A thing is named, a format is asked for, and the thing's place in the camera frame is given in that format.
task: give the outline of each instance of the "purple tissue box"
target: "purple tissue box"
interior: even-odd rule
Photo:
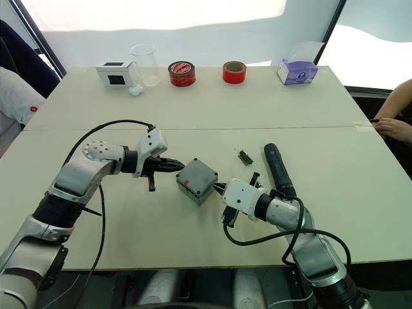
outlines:
[[[277,68],[277,75],[284,85],[309,84],[315,78],[317,66],[313,62],[283,59]]]

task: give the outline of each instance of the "black pole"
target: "black pole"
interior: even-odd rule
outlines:
[[[337,4],[336,11],[332,17],[332,20],[330,21],[329,27],[323,37],[322,42],[324,43],[322,48],[319,50],[319,53],[317,53],[316,58],[314,60],[314,63],[317,64],[319,62],[319,59],[321,58],[323,51],[326,47],[326,44],[328,44],[328,41],[330,39],[330,36],[332,35],[333,29],[335,29],[335,26],[337,24],[337,21],[339,19],[339,16],[341,16],[341,13],[343,11],[343,7],[346,4],[346,0],[340,0],[339,3]]]
[[[58,60],[56,54],[54,54],[52,48],[43,37],[43,34],[41,33],[40,29],[38,29],[36,23],[22,4],[22,2],[20,0],[8,0],[8,2],[11,4],[16,14],[20,17],[27,30],[30,32],[34,41],[37,43],[37,45],[39,45],[39,48],[41,49],[43,54],[50,61],[58,76],[60,78],[63,78],[63,76],[65,76],[66,74],[66,70]]]

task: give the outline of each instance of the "gray plastic box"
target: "gray plastic box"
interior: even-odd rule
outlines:
[[[176,181],[180,190],[201,205],[211,195],[218,174],[195,158],[176,175]]]

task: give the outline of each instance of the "white cable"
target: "white cable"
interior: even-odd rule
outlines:
[[[61,297],[63,297],[64,295],[67,294],[67,292],[69,292],[71,290],[71,288],[73,288],[73,286],[76,284],[77,279],[80,277],[80,274],[77,275],[76,279],[74,280],[74,282],[71,284],[71,286],[64,291],[60,296],[56,297],[54,300],[52,300],[51,302],[49,302],[46,306],[44,306],[42,309],[46,309],[47,307],[49,307],[51,304],[53,304],[55,301],[57,301],[58,299],[60,299]]]
[[[285,299],[284,301],[276,301],[275,303],[270,304],[270,305],[268,306],[268,308],[270,308],[271,306],[275,306],[276,304],[292,303],[292,302],[298,302],[298,301],[307,301],[307,300],[308,300],[309,298],[311,298],[313,295],[314,295],[314,293],[311,292],[311,293],[309,294],[309,296],[306,297],[306,298],[302,298],[302,299]]]

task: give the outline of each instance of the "red label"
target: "red label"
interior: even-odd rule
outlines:
[[[191,65],[187,62],[178,62],[172,65],[171,70],[173,73],[187,73],[191,70]]]

